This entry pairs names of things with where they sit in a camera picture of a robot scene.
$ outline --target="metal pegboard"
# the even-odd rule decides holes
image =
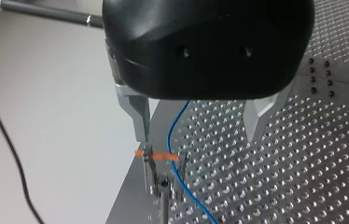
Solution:
[[[247,143],[244,103],[192,102],[173,136],[185,181],[221,223],[349,223],[349,106],[293,97]],[[184,198],[172,223],[208,223]]]
[[[314,0],[315,22],[295,94],[349,105],[349,0]]]
[[[314,33],[306,54],[349,64],[349,0],[314,0]]]

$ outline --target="metal rod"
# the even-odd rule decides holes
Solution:
[[[161,224],[168,224],[169,221],[169,191],[161,192]]]
[[[1,0],[0,9],[4,11],[18,12],[21,14],[47,18],[55,21],[67,21],[74,24],[103,29],[102,17],[87,13],[53,7],[41,7],[9,0]]]

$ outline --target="black cable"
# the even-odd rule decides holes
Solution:
[[[14,148],[14,145],[12,144],[11,139],[9,138],[8,133],[6,131],[6,128],[4,127],[3,122],[1,120],[0,120],[0,130],[3,134],[3,136],[6,138],[6,141],[7,141],[7,144],[9,146],[9,149],[11,150],[12,156],[14,157],[14,160],[17,163],[18,171],[20,172],[20,176],[21,176],[23,195],[26,199],[26,202],[27,202],[30,210],[32,211],[33,215],[35,215],[35,219],[37,219],[38,223],[44,224],[43,219],[40,217],[40,215],[35,210],[35,207],[33,206],[32,200],[30,199],[29,190],[27,188],[27,183],[26,183],[26,178],[25,178],[25,173],[23,171],[20,158],[18,157],[17,150]]]

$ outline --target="hole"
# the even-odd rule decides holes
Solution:
[[[178,47],[177,52],[184,58],[188,58],[189,57],[189,50],[186,48],[186,46]]]
[[[161,181],[161,186],[168,187],[168,181],[167,180],[162,180]]]
[[[239,49],[242,58],[250,58],[253,55],[253,49],[250,47],[242,47]]]

